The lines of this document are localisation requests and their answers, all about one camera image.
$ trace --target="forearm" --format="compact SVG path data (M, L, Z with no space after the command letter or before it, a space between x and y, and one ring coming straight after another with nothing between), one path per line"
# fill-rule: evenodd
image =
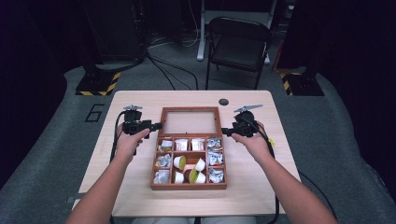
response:
M336 223L318 197L272 157L258 161L292 223Z
M115 158L76 205L67 223L108 223L128 163Z

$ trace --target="small round object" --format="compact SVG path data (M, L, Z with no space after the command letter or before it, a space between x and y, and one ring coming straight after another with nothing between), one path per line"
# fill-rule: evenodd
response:
M228 105L228 103L229 103L229 101L227 99L222 98L219 100L220 105Z

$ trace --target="yellow and black tape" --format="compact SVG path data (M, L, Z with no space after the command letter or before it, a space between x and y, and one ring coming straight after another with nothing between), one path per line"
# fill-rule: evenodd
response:
M76 91L76 95L86 95L86 96L93 96L93 95L109 95L113 90L116 88L117 81L120 78L120 73L114 75L111 79L111 82L108 86L105 86L102 91Z
M286 79L286 75L288 73L281 73L280 77L282 78L282 82L283 82L283 87L285 88L286 94L287 95L293 95L293 92L291 91L290 88L290 84L288 82L288 80ZM301 73L291 73L292 75L300 75Z

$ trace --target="wooden box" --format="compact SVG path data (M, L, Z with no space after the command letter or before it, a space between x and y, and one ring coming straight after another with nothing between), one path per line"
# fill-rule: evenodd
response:
M219 109L216 106L164 107L161 123L163 128L158 132L152 163L151 188L226 189Z

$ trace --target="white cup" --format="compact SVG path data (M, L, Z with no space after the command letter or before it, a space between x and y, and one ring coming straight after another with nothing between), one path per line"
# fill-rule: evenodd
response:
M203 171L205 169L205 161L200 158L198 162L195 164L194 169L199 172Z
M181 155L179 157L174 158L174 166L177 169L183 170L184 166L186 165L186 157Z
M191 170L189 175L189 182L191 184L204 184L206 176L197 170Z
M187 151L187 147L189 145L189 139L177 139L176 143L176 151Z
M174 178L175 178L174 180L175 184L182 184L184 182L184 175L178 171L175 172Z
M195 184L204 184L205 181L206 181L206 176L200 172L198 174L197 180L195 181Z
M204 138L194 138L191 139L191 147L192 151L197 151L197 150L205 150L204 148Z

